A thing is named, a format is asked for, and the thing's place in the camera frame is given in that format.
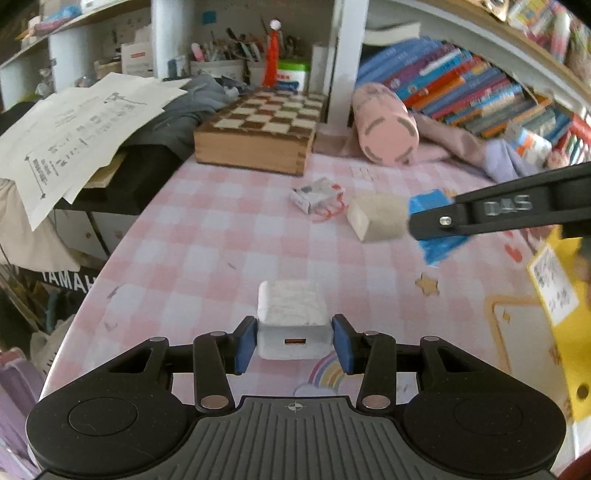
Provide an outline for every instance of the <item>blue gripper pad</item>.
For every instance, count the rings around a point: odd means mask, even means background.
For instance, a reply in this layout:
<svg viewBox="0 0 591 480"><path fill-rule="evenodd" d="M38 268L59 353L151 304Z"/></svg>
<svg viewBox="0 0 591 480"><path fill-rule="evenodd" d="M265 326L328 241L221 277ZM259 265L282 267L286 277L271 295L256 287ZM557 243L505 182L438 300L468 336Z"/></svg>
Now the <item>blue gripper pad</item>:
<svg viewBox="0 0 591 480"><path fill-rule="evenodd" d="M345 332L345 329L338 321L333 319L332 324L334 332L333 346L335 347L337 357L339 357L340 367L345 374L350 375L353 373L353 352L351 350L351 341Z"/></svg>
<svg viewBox="0 0 591 480"><path fill-rule="evenodd" d="M424 212L445 205L452 201L441 190L433 190L429 193L416 195L408 202L408 213ZM450 252L462 246L468 241L467 236L445 236L442 238L431 238L430 240L419 240L418 244L423 249L425 263L435 266L441 260L445 260Z"/></svg>
<svg viewBox="0 0 591 480"><path fill-rule="evenodd" d="M252 322L240 336L238 348L236 351L236 374L241 375L246 372L248 364L251 361L252 354L256 348L256 322Z"/></svg>

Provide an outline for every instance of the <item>yellow folder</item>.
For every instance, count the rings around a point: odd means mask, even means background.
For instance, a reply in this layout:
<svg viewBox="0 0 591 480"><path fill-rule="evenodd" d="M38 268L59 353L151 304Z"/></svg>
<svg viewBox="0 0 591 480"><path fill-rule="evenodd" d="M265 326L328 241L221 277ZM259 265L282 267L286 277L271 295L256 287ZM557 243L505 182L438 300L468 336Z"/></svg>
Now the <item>yellow folder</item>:
<svg viewBox="0 0 591 480"><path fill-rule="evenodd" d="M587 284L574 271L580 238L556 227L528 265L556 339L576 421L591 415L591 309Z"/></svg>

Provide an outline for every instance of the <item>table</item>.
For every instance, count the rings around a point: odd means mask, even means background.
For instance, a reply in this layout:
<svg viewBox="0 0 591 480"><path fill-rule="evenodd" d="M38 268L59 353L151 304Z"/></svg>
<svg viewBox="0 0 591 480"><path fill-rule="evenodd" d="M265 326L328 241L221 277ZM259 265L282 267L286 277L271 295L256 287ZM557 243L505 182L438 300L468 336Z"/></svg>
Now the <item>table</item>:
<svg viewBox="0 0 591 480"><path fill-rule="evenodd" d="M309 278L320 283L329 311L343 313L358 331L379 330L401 343L440 336L544 391L568 415L554 341L525 269L532 252L519 232L475 237L428 267L409 235L362 244L339 209L308 216L290 202L292 188L323 176L345 188L345 204L363 190L410 197L490 184L446 163L385 168L312 155L306 175L296 179L189 159L97 278L44 393L152 336L176 345L232 331L256 315L262 281ZM399 401L407 401L414 378L399 375ZM355 398L360 384L360 376L343 375L335 354L319 361L255 354L245 375L230 377L237 401L249 394ZM194 402L190 375L175 375L173 393ZM565 445L567 458L573 448Z"/></svg>

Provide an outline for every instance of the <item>star print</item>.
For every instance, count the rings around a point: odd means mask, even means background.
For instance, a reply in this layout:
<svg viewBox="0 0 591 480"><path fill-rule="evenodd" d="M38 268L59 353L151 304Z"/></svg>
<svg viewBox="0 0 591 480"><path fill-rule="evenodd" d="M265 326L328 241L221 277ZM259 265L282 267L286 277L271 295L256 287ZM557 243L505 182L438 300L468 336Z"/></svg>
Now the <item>star print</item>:
<svg viewBox="0 0 591 480"><path fill-rule="evenodd" d="M415 280L414 284L423 291L426 297L431 295L439 295L438 281L421 273L421 278Z"/></svg>

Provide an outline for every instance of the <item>red string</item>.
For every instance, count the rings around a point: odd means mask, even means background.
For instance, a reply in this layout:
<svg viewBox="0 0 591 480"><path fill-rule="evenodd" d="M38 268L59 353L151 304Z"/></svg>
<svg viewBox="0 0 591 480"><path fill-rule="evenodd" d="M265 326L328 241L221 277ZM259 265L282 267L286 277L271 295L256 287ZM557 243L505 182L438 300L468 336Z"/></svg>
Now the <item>red string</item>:
<svg viewBox="0 0 591 480"><path fill-rule="evenodd" d="M267 66L263 86L273 88L277 84L277 64L279 63L279 34L277 30L271 31L271 41L267 51Z"/></svg>

